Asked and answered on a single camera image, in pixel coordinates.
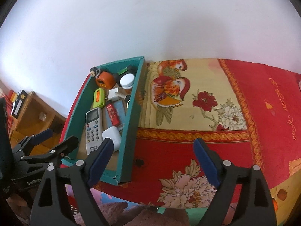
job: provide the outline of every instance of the bird tail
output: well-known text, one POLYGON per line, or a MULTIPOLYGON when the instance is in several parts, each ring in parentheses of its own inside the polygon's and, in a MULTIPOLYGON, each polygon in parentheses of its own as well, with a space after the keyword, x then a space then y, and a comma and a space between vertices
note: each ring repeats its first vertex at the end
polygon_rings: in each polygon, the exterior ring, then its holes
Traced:
POLYGON ((164 116, 168 123, 171 123, 171 117, 173 115, 173 108, 172 107, 162 107, 157 105, 157 112, 156 112, 156 124, 157 126, 161 126, 164 116))

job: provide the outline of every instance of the white lid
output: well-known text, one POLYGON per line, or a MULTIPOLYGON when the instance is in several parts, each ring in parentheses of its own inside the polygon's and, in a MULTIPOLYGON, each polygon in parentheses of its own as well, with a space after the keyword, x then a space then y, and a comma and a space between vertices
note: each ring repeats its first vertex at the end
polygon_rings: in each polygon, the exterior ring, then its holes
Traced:
POLYGON ((120 85, 123 89, 130 89, 134 85, 134 74, 126 74, 120 79, 120 85))

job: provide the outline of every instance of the bird illustration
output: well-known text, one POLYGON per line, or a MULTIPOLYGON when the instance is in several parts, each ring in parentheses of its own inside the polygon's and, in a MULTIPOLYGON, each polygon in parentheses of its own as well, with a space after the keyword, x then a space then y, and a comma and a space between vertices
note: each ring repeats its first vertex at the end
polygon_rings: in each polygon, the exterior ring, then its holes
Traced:
POLYGON ((160 126, 165 117, 171 122, 173 108, 181 106, 184 96, 190 88, 190 81, 186 77, 174 79, 169 76, 159 76, 151 82, 152 104, 157 109, 156 124, 160 126))
POLYGON ((180 77, 179 70, 187 70, 187 64, 184 59, 166 60, 158 64, 159 76, 176 76, 180 77))

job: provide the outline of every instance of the yellow heart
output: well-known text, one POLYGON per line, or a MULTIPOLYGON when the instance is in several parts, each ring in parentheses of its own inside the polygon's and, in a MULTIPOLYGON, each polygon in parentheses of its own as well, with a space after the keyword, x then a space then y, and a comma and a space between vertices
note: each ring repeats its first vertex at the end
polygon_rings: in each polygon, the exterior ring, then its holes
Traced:
POLYGON ((267 109, 272 109, 273 108, 273 106, 271 106, 269 103, 267 103, 267 102, 265 102, 265 106, 266 106, 266 108, 267 109))

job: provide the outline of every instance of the remote control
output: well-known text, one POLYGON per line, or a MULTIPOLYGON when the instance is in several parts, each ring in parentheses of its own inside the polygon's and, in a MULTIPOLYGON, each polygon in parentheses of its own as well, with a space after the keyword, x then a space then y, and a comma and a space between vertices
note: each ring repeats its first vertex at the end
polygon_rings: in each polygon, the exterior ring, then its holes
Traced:
POLYGON ((101 109, 99 107, 86 113, 85 130, 86 150, 88 155, 91 151, 97 150, 103 141, 101 109))

